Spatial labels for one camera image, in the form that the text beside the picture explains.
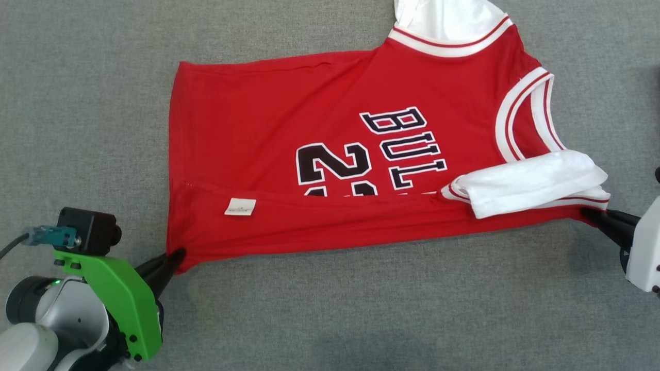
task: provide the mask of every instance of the basketball jersey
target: basketball jersey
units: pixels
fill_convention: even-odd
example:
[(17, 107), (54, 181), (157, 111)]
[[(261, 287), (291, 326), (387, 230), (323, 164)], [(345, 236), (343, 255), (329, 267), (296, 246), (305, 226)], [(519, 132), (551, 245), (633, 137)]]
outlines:
[[(429, 14), (456, 24), (431, 27)], [(581, 220), (581, 207), (607, 206), (602, 192), (476, 219), (455, 179), (564, 149), (554, 77), (487, 1), (409, 1), (397, 19), (371, 51), (180, 64), (167, 238), (170, 253), (187, 250), (180, 271)]]

